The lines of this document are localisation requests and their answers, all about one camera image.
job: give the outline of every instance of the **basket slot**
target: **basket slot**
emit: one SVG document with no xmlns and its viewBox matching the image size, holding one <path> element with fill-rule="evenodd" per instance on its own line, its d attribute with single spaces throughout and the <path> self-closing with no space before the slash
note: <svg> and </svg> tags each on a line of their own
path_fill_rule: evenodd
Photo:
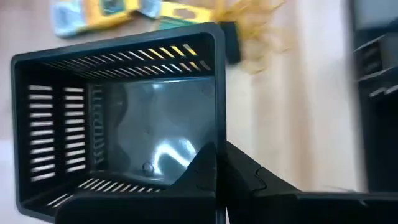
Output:
<svg viewBox="0 0 398 224">
<path fill-rule="evenodd" d="M 30 164 L 31 164 L 31 166 L 44 166 L 44 165 L 54 163 L 54 160 L 55 160 L 54 155 L 51 155 L 51 156 L 40 155 L 40 157 L 32 158 L 30 160 Z"/>
<path fill-rule="evenodd" d="M 30 145 L 30 150 L 32 150 L 32 149 L 42 149 L 42 148 L 52 147 L 52 146 L 54 146 L 53 142 L 43 143 L 43 144 L 31 144 Z"/>
<path fill-rule="evenodd" d="M 85 137 L 80 138 L 81 136 L 73 136 L 74 138 L 78 138 L 78 139 L 72 139 L 72 140 L 67 140 L 65 141 L 66 145 L 65 145 L 65 149 L 66 151 L 70 151 L 74 148 L 79 148 L 79 147 L 84 147 L 85 146 Z"/>
<path fill-rule="evenodd" d="M 36 166 L 30 168 L 30 176 L 35 177 L 38 175 L 48 174 L 51 172 L 55 172 L 55 164 L 47 164 L 44 166 Z"/>
<path fill-rule="evenodd" d="M 29 118 L 52 118 L 53 114 L 49 111 L 39 111 L 39 112 L 32 112 L 29 114 Z"/>
<path fill-rule="evenodd" d="M 80 132 L 80 131 L 84 131 L 84 130 L 85 130 L 84 126 L 79 126 L 79 127 L 66 128 L 65 132 L 66 133 L 75 133 L 75 132 Z"/>
<path fill-rule="evenodd" d="M 32 159 L 34 159 L 34 158 L 43 158 L 43 157 L 53 156 L 54 150 L 53 149 L 50 150 L 50 148 L 51 147 L 41 148 L 41 149 L 46 149 L 46 150 L 39 151 L 39 152 L 31 150 L 30 154 L 29 154 L 30 161 L 33 161 Z"/>
<path fill-rule="evenodd" d="M 47 139 L 47 138 L 54 138 L 53 129 L 30 132 L 30 140 Z"/>
<path fill-rule="evenodd" d="M 82 159 L 85 157 L 85 149 L 79 149 L 79 150 L 74 150 L 74 151 L 68 151 L 65 153 L 65 159 L 68 161 L 73 161 L 74 159 L 76 159 L 75 161 L 82 161 Z"/>
<path fill-rule="evenodd" d="M 54 127 L 52 125 L 46 125 L 46 126 L 34 126 L 34 127 L 29 127 L 30 133 L 34 131 L 45 131 L 49 129 L 53 129 Z"/>
<path fill-rule="evenodd" d="M 85 149 L 77 149 L 77 150 L 74 150 L 74 151 L 66 152 L 65 153 L 65 157 L 67 159 L 75 159 L 75 158 L 81 157 L 81 155 L 84 155 L 84 153 L 86 153 Z"/>
<path fill-rule="evenodd" d="M 47 174 L 36 175 L 30 178 L 30 181 L 36 182 L 40 180 L 49 179 L 51 177 L 55 177 L 55 172 L 49 172 Z"/>
<path fill-rule="evenodd" d="M 83 170 L 83 169 L 86 169 L 85 164 L 74 166 L 74 167 L 69 167 L 69 168 L 67 168 L 66 172 L 71 173 L 71 172 L 75 172 L 75 171 L 79 171 L 79 170 Z"/>
<path fill-rule="evenodd" d="M 34 117 L 29 116 L 29 121 L 30 122 L 36 122 L 36 121 L 53 121 L 53 117 L 52 116 L 44 116 L 44 117 L 37 117 L 37 115 L 35 115 Z"/>
<path fill-rule="evenodd" d="M 54 151 L 54 147 L 43 147 L 43 148 L 39 148 L 39 149 L 30 150 L 30 154 L 31 155 L 39 155 L 41 157 L 42 155 L 45 155 L 45 153 L 53 152 L 53 151 Z"/>
<path fill-rule="evenodd" d="M 72 158 L 72 159 L 68 158 L 66 160 L 65 164 L 68 167 L 80 166 L 80 165 L 86 164 L 86 157 L 80 156 L 80 157 Z"/>
<path fill-rule="evenodd" d="M 61 195 L 59 197 L 57 197 L 55 200 L 49 202 L 48 204 L 46 204 L 46 206 L 50 206 L 52 208 L 57 208 L 60 205 L 62 205 L 63 203 L 65 203 L 67 200 L 69 200 L 70 198 L 73 197 L 73 194 L 64 194 Z"/>
<path fill-rule="evenodd" d="M 65 137 L 65 140 L 67 143 L 73 143 L 74 141 L 78 141 L 80 139 L 84 139 L 85 135 L 84 134 L 74 134 L 74 135 L 68 135 Z"/>
</svg>

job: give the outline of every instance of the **black object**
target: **black object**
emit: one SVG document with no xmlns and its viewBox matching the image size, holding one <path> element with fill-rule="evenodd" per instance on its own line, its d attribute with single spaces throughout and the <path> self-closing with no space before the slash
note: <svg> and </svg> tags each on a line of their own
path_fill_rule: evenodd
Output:
<svg viewBox="0 0 398 224">
<path fill-rule="evenodd" d="M 397 194 L 301 192 L 230 143 L 220 166 L 231 224 L 398 221 Z"/>
<path fill-rule="evenodd" d="M 397 192 L 398 49 L 396 1 L 349 1 L 353 79 L 358 88 L 370 192 Z"/>
<path fill-rule="evenodd" d="M 220 27 L 225 33 L 225 55 L 227 62 L 231 65 L 239 63 L 241 58 L 241 50 L 239 45 L 238 27 L 235 22 L 220 22 Z"/>
<path fill-rule="evenodd" d="M 205 163 L 206 159 L 192 162 L 194 166 Z M 301 192 L 230 143 L 218 167 L 218 178 L 223 182 L 218 184 L 218 197 L 228 208 L 231 224 L 398 221 L 396 194 Z M 194 175 L 191 171 L 192 166 L 176 183 L 182 188 L 176 187 L 173 197 L 162 193 L 157 198 L 145 194 L 76 196 L 58 210 L 56 223 L 213 223 L 217 217 L 213 215 L 216 205 L 209 200 L 211 197 L 204 192 L 198 194 L 192 183 L 184 183 L 184 177 Z"/>
<path fill-rule="evenodd" d="M 76 195 L 137 194 L 142 218 L 222 222 L 224 51 L 207 23 L 14 56 L 18 210 L 54 222 Z M 188 202 L 206 210 L 165 213 Z"/>
</svg>

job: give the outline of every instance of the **light wood surface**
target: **light wood surface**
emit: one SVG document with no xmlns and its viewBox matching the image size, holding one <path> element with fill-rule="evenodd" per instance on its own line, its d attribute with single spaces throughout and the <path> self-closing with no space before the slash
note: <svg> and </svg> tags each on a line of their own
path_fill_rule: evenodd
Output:
<svg viewBox="0 0 398 224">
<path fill-rule="evenodd" d="M 365 190 L 344 4 L 287 0 L 273 23 L 290 34 L 292 49 L 273 54 L 261 74 L 227 68 L 228 140 L 302 190 Z M 45 0 L 0 1 L 0 217 L 9 223 L 39 223 L 14 205 L 11 57 L 154 29 L 138 18 L 62 40 L 52 33 L 49 13 Z"/>
</svg>

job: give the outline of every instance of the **black plastic basket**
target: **black plastic basket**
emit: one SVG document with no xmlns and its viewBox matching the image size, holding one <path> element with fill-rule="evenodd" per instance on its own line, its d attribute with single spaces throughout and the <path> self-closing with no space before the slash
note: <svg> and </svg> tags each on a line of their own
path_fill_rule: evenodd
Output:
<svg viewBox="0 0 398 224">
<path fill-rule="evenodd" d="M 217 25 L 20 54 L 11 70 L 22 214 L 53 222 L 78 197 L 136 195 L 154 219 L 215 222 L 226 144 Z"/>
</svg>

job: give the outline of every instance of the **wooden table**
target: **wooden table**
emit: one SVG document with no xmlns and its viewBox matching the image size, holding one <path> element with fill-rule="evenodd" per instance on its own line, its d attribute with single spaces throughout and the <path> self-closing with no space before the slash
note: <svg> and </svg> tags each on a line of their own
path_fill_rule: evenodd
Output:
<svg viewBox="0 0 398 224">
<path fill-rule="evenodd" d="M 227 68 L 228 140 L 303 190 L 366 190 L 345 0 L 288 0 L 274 24 L 293 47 L 251 75 Z M 154 30 L 138 18 L 111 30 L 63 40 L 44 0 L 0 1 L 0 217 L 35 223 L 14 205 L 10 59 L 14 54 Z"/>
</svg>

